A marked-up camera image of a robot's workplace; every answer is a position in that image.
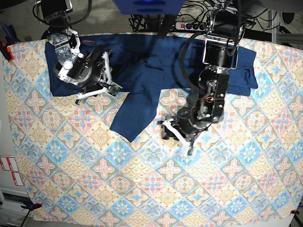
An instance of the patterned tablecloth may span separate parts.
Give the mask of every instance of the patterned tablecloth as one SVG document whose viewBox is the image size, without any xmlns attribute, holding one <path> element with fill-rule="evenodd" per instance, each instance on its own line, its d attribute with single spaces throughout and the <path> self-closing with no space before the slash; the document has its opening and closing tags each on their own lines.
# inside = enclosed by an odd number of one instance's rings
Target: patterned tablecloth
<svg viewBox="0 0 303 227">
<path fill-rule="evenodd" d="M 177 34 L 190 37 L 189 34 Z M 114 100 L 53 97 L 45 41 L 11 46 L 5 92 L 19 170 L 35 220 L 107 227 L 227 226 L 289 216 L 303 195 L 303 51 L 243 39 L 259 88 L 227 95 L 224 121 L 196 157 L 160 139 L 156 120 L 186 104 L 163 90 L 155 120 L 129 143 L 109 130 Z"/>
</svg>

